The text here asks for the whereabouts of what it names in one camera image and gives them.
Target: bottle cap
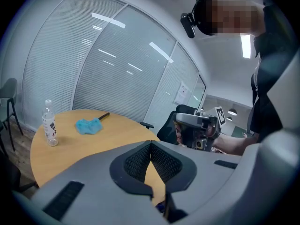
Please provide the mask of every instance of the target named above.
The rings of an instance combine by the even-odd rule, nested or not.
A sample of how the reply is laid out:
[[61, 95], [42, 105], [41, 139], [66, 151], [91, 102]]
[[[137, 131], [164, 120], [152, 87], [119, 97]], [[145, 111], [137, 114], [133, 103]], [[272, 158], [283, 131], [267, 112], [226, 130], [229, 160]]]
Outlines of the bottle cap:
[[51, 105], [52, 105], [52, 101], [51, 101], [50, 99], [47, 99], [47, 100], [45, 101], [45, 105], [46, 105], [46, 106], [51, 106]]

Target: ceiling light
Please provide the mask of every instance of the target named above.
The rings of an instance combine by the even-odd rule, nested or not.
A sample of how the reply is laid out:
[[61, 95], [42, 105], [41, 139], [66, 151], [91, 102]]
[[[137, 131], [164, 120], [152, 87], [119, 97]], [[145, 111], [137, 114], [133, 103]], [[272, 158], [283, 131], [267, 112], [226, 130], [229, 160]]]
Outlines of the ceiling light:
[[161, 55], [163, 55], [167, 60], [170, 59], [170, 57], [168, 56], [168, 54], [166, 54], [159, 46], [157, 46], [155, 43], [150, 42], [149, 45], [151, 47], [153, 47], [156, 51], [158, 51]]
[[135, 69], [137, 69], [137, 70], [140, 70], [141, 72], [143, 71], [143, 70], [139, 69], [138, 67], [136, 67], [136, 66], [133, 66], [133, 65], [132, 65], [132, 64], [130, 64], [130, 63], [128, 63], [128, 65], [130, 65], [130, 66], [134, 67], [134, 68], [135, 68]]
[[112, 23], [112, 24], [115, 24], [121, 28], [125, 28], [125, 24], [122, 23], [122, 22], [119, 22], [117, 20], [114, 20], [114, 19], [111, 19], [110, 17], [106, 17], [106, 16], [103, 16], [103, 15], [100, 15], [98, 13], [92, 13], [92, 17], [95, 17], [97, 19], [100, 19], [100, 20], [103, 20], [103, 21], [106, 21], [106, 22], [109, 22], [109, 23]]
[[243, 57], [250, 58], [251, 57], [251, 40], [250, 35], [241, 35], [242, 40], [242, 48], [243, 48]]
[[110, 56], [112, 56], [112, 57], [116, 57], [115, 55], [112, 55], [112, 54], [110, 54], [110, 53], [108, 53], [108, 52], [106, 52], [106, 51], [103, 51], [103, 50], [101, 50], [101, 49], [98, 49], [100, 52], [103, 52], [103, 53], [105, 53], [105, 54], [107, 54], [107, 55], [110, 55]]
[[103, 60], [103, 62], [105, 62], [105, 63], [107, 63], [107, 64], [110, 64], [110, 65], [113, 65], [112, 63], [110, 63], [110, 62], [107, 62], [107, 61], [104, 61], [104, 60]]
[[236, 112], [236, 110], [234, 108], [229, 109], [228, 113], [233, 115], [233, 116], [238, 115], [238, 113]]
[[97, 29], [97, 30], [101, 30], [101, 29], [102, 29], [102, 28], [97, 27], [97, 26], [95, 26], [95, 25], [93, 25], [93, 28], [94, 28], [94, 29]]

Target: black slot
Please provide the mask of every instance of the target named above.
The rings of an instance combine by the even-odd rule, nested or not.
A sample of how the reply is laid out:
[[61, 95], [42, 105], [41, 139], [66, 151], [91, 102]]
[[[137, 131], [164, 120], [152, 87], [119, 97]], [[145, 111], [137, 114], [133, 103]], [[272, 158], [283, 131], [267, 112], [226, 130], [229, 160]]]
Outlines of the black slot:
[[214, 164], [217, 164], [219, 166], [222, 166], [222, 167], [228, 167], [228, 168], [232, 168], [232, 169], [236, 169], [237, 167], [237, 163], [231, 163], [231, 162], [226, 162], [226, 161], [223, 161], [223, 160], [217, 160], [214, 162]]
[[83, 186], [83, 183], [70, 181], [43, 211], [59, 221], [65, 215]]

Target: window blinds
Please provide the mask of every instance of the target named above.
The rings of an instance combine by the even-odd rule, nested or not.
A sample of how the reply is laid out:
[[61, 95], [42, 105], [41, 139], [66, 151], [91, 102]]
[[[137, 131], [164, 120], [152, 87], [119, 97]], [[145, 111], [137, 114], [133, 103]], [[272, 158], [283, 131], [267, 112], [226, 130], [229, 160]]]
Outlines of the window blinds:
[[131, 6], [95, 42], [74, 97], [74, 109], [105, 110], [143, 121], [175, 39]]
[[193, 91], [193, 94], [192, 94], [191, 98], [189, 99], [189, 102], [187, 105], [198, 109], [198, 107], [202, 101], [204, 91], [205, 91], [205, 85], [204, 85], [201, 77], [199, 76], [198, 80], [197, 80], [197, 84]]
[[173, 63], [168, 63], [166, 71], [157, 88], [157, 92], [145, 116], [144, 122], [152, 124], [152, 132], [157, 134], [167, 121], [170, 113], [176, 110], [174, 103], [180, 83], [184, 82], [190, 91], [193, 90], [199, 76], [199, 70], [178, 44], [172, 55]]
[[3, 62], [1, 83], [4, 85], [11, 77], [18, 81], [15, 110], [20, 122], [24, 122], [21, 99], [22, 80], [30, 48], [41, 26], [61, 1], [63, 0], [34, 0], [20, 18], [9, 41]]
[[41, 125], [45, 99], [52, 100], [55, 113], [70, 109], [85, 55], [107, 19], [123, 6], [115, 0], [64, 0], [48, 17], [32, 45], [24, 71], [26, 124], [34, 128]]

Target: hand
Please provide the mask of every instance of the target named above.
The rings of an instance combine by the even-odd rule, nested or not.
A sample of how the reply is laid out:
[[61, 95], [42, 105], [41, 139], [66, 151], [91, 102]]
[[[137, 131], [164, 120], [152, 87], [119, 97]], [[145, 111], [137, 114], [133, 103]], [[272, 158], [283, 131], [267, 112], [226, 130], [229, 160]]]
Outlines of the hand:
[[[207, 128], [207, 136], [210, 137], [213, 135], [213, 126], [209, 125]], [[182, 135], [181, 135], [181, 126], [179, 124], [176, 125], [176, 138], [178, 143], [182, 143]]]

